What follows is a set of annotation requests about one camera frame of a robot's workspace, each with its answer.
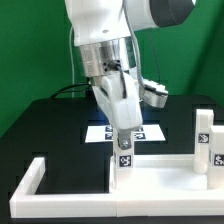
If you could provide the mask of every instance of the white paper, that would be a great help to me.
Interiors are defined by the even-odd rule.
[[[165,141],[159,125],[143,125],[139,131],[134,132],[135,141]],[[89,126],[86,143],[111,142],[113,130],[110,126]]]

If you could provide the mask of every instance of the black table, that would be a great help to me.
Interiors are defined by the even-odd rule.
[[[205,96],[169,96],[163,109],[141,107],[144,124],[160,124],[166,141],[136,143],[139,155],[193,153],[196,109],[213,109],[215,124],[224,125],[224,108]],[[107,193],[112,143],[85,143],[89,125],[106,124],[92,97],[33,102],[0,139],[0,223],[224,223],[224,216],[10,218],[8,201],[34,157],[45,157],[47,169],[37,194]]]

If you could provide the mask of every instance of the white l-shaped block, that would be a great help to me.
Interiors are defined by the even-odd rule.
[[[224,215],[224,190],[207,190],[206,175],[193,172],[193,155],[135,156],[134,162],[141,179],[135,188],[111,188],[108,194],[35,195],[45,172],[44,158],[35,158],[10,200],[11,217]]]

